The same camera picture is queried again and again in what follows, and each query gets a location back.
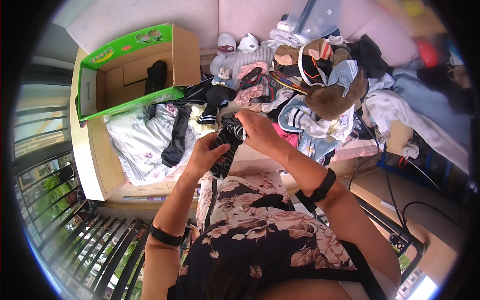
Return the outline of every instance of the plastic lid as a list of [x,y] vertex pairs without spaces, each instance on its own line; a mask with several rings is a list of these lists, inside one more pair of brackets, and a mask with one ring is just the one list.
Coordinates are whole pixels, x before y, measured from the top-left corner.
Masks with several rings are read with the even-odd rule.
[[296,34],[317,39],[334,32],[340,16],[339,0],[296,0],[288,21]]

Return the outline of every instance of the green box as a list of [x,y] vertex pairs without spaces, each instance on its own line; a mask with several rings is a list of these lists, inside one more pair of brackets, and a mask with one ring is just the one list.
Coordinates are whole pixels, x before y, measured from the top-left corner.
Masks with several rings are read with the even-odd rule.
[[[167,63],[166,88],[144,95],[146,69]],[[88,120],[180,99],[200,83],[198,37],[173,23],[145,28],[102,46],[80,63],[78,118]]]

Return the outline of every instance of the woman's hand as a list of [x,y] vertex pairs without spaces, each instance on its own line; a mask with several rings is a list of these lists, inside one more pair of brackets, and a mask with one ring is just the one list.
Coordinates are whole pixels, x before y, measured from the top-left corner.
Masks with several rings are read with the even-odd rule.
[[216,139],[216,133],[212,132],[200,138],[193,147],[192,156],[188,161],[187,167],[183,172],[198,179],[202,177],[228,149],[230,144],[223,144],[213,150],[210,150],[213,141]]
[[235,117],[240,120],[247,133],[245,143],[258,152],[271,157],[273,149],[284,145],[284,140],[276,133],[268,118],[247,109],[237,112]]

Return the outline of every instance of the plush toy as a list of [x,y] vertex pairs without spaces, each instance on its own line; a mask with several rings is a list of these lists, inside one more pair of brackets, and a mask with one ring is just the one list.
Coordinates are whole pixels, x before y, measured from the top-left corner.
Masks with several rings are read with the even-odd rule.
[[212,84],[233,88],[233,79],[230,79],[229,72],[230,69],[220,68],[218,75],[212,79]]

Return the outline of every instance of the woman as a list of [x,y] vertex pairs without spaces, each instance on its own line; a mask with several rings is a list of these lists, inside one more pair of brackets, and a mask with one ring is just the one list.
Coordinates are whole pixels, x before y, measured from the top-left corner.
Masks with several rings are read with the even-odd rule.
[[[268,118],[248,110],[235,117],[247,133],[245,143],[284,166],[305,196],[327,178],[327,169],[280,138]],[[198,180],[230,147],[209,150],[215,138],[211,133],[197,141],[152,223],[167,236],[183,235]],[[216,191],[204,191],[210,182],[205,176],[197,213],[203,232],[183,266],[178,247],[148,237],[142,299],[395,298],[401,277],[396,253],[338,180],[314,202],[330,228],[290,211],[288,196],[274,191],[282,185],[267,178],[228,176]],[[206,212],[212,194],[214,206]]]

